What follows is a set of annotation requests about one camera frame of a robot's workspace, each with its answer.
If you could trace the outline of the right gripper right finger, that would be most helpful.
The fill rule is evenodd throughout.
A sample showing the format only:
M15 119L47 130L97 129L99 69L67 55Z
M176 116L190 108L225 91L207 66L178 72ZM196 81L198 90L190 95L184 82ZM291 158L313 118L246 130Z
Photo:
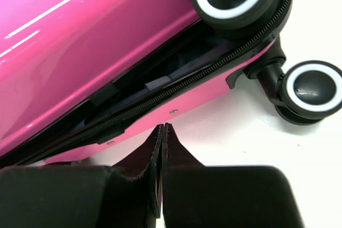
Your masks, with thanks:
M166 123L162 138L166 227L303 227L285 175L272 166L207 167Z

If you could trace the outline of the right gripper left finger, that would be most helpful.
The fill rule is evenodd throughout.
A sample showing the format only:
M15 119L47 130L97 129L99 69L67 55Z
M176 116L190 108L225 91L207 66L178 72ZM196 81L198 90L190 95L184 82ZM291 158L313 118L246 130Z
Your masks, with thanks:
M1 170L1 227L155 227L161 214L158 125L113 166Z

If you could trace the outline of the pink hard-shell suitcase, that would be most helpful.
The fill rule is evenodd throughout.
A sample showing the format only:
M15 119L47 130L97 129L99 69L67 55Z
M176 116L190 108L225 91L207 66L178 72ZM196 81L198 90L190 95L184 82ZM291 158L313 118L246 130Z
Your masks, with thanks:
M258 80L278 114L341 109L341 70L282 71L292 0L1 0L1 167L85 159Z

